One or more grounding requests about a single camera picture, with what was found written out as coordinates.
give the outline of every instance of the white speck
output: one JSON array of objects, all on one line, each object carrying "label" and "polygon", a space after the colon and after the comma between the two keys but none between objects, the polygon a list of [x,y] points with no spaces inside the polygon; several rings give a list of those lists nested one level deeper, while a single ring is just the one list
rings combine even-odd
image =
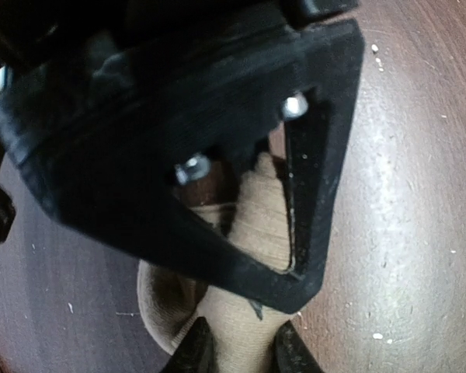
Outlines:
[{"label": "white speck", "polygon": [[136,315],[140,315],[137,312],[116,312],[116,316],[131,316],[135,317]]}]

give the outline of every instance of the wood grain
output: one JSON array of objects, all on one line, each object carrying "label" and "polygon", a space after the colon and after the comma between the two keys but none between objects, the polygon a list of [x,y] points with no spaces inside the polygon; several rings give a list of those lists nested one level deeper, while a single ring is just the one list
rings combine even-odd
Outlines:
[{"label": "wood grain", "polygon": [[[328,373],[466,372],[466,0],[355,16],[369,45],[325,285],[297,325]],[[159,371],[130,315],[136,260],[50,222],[8,163],[0,180],[19,211],[0,249],[5,371]]]}]

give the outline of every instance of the tan fabric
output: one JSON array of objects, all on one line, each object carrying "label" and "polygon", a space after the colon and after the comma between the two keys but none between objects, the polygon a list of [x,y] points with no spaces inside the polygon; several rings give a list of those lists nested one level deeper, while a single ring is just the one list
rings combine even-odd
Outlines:
[{"label": "tan fabric", "polygon": [[[262,154],[255,172],[242,179],[237,212],[228,236],[244,252],[277,270],[290,262],[286,204],[273,160]],[[227,224],[231,206],[196,213],[216,228]],[[205,316],[215,339],[220,373],[264,373],[273,338],[289,315],[263,308],[259,320],[248,301],[232,293],[141,263],[138,301],[142,318],[160,346],[173,353],[197,316]]]}]

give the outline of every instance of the folded cloth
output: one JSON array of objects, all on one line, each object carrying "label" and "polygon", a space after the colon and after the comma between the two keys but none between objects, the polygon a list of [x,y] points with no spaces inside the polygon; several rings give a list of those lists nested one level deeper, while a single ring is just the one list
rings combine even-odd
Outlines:
[{"label": "folded cloth", "polygon": [[[242,177],[236,208],[229,204],[194,211],[218,230],[232,220],[231,243],[274,270],[288,268],[287,207],[271,155],[262,153],[255,171]],[[268,372],[276,332],[292,317],[263,307],[261,320],[247,299],[146,262],[140,264],[137,292],[148,332],[170,354],[196,318],[205,317],[220,373]]]}]

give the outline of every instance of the screw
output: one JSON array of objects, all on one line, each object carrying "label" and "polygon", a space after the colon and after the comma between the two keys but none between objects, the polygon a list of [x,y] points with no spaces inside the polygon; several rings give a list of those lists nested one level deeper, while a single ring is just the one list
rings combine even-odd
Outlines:
[{"label": "screw", "polygon": [[288,97],[281,107],[281,113],[285,121],[302,117],[309,110],[309,103],[302,93]]},{"label": "screw", "polygon": [[192,181],[203,179],[209,175],[210,160],[202,154],[195,154],[182,165],[176,165],[176,179],[179,185],[186,185]]}]

